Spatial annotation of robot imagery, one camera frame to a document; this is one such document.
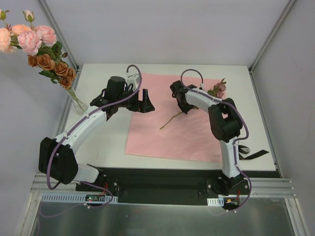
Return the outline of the pink wrapping paper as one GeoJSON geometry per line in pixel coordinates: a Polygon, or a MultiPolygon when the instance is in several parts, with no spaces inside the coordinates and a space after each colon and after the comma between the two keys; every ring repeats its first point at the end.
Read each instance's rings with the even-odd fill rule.
{"type": "Polygon", "coordinates": [[[125,154],[185,161],[221,163],[221,148],[203,110],[183,114],[171,96],[178,75],[143,74],[155,111],[132,113],[125,154]]]}

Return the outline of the mauve rose stem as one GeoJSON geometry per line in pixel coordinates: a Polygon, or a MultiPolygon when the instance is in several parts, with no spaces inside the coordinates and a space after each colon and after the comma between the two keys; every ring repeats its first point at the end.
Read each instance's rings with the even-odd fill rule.
{"type": "MultiPolygon", "coordinates": [[[[225,91],[226,91],[226,81],[225,81],[225,78],[223,78],[219,83],[215,84],[212,89],[208,90],[207,93],[216,98],[223,98],[225,91]]],[[[178,112],[177,114],[172,116],[170,120],[160,128],[160,130],[164,129],[169,122],[171,122],[175,117],[181,114],[183,114],[183,112],[178,112]]]]}

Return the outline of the orange brown rose stem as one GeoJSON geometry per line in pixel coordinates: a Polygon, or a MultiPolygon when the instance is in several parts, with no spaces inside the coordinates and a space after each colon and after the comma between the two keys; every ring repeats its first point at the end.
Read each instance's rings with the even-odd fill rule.
{"type": "Polygon", "coordinates": [[[82,114],[86,111],[87,106],[79,99],[73,88],[73,82],[76,78],[74,68],[69,67],[66,62],[54,61],[48,54],[39,56],[29,55],[28,65],[40,68],[40,75],[49,78],[53,84],[58,84],[65,89],[78,113],[82,114]]]}

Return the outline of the black ribbon gold lettering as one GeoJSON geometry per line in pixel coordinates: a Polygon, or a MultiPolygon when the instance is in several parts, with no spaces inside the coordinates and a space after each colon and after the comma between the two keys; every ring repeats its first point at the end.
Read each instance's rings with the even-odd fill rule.
{"type": "Polygon", "coordinates": [[[258,152],[250,154],[251,149],[247,146],[244,146],[244,145],[238,146],[238,152],[239,152],[239,159],[240,160],[254,160],[254,159],[257,159],[257,158],[269,153],[268,151],[262,149],[258,152]]]}

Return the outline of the light pink rose stem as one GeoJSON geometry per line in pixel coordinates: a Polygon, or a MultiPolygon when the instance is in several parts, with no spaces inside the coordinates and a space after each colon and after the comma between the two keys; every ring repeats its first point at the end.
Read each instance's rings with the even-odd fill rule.
{"type": "Polygon", "coordinates": [[[62,88],[66,91],[73,87],[73,82],[77,76],[76,70],[68,65],[64,59],[67,57],[67,52],[62,52],[61,42],[57,41],[52,46],[52,52],[54,53],[56,60],[56,67],[53,69],[53,72],[56,75],[54,81],[58,82],[62,88]]]}

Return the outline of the pink carnation stem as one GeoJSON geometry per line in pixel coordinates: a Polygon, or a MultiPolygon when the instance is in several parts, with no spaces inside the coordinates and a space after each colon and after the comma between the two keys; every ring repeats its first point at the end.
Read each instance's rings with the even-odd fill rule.
{"type": "Polygon", "coordinates": [[[38,26],[17,36],[18,46],[29,55],[48,54],[54,61],[56,57],[52,46],[58,41],[55,31],[48,26],[38,26]]]}

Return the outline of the peach rose stem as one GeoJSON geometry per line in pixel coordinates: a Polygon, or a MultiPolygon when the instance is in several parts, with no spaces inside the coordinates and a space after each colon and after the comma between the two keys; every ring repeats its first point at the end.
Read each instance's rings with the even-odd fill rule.
{"type": "Polygon", "coordinates": [[[0,29],[0,51],[2,53],[11,54],[14,53],[16,50],[23,51],[18,46],[17,36],[21,34],[22,32],[33,30],[35,26],[33,23],[35,21],[35,15],[32,11],[25,10],[23,11],[24,18],[26,22],[28,22],[28,25],[11,25],[6,22],[6,17],[8,10],[1,10],[0,11],[0,20],[4,23],[4,27],[0,29]]]}

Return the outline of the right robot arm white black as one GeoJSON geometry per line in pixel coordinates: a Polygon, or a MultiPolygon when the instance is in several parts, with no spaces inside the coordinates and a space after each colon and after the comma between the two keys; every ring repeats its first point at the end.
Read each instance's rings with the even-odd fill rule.
{"type": "Polygon", "coordinates": [[[212,184],[212,190],[225,196],[233,194],[244,179],[239,170],[236,141],[243,125],[235,112],[233,100],[214,98],[194,85],[183,86],[181,81],[173,82],[170,89],[185,114],[193,107],[208,113],[211,132],[219,140],[222,156],[222,175],[212,184]]]}

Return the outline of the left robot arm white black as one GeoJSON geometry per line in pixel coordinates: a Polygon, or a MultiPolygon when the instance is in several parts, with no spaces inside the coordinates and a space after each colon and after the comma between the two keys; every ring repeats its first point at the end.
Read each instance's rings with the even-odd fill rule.
{"type": "Polygon", "coordinates": [[[100,170],[90,164],[79,164],[75,154],[81,144],[101,125],[108,121],[119,108],[132,112],[149,113],[155,110],[147,89],[139,99],[141,76],[128,78],[112,76],[107,87],[94,98],[84,114],[66,131],[55,138],[44,138],[40,143],[38,169],[57,182],[69,184],[72,181],[87,182],[93,191],[104,186],[100,170]]]}

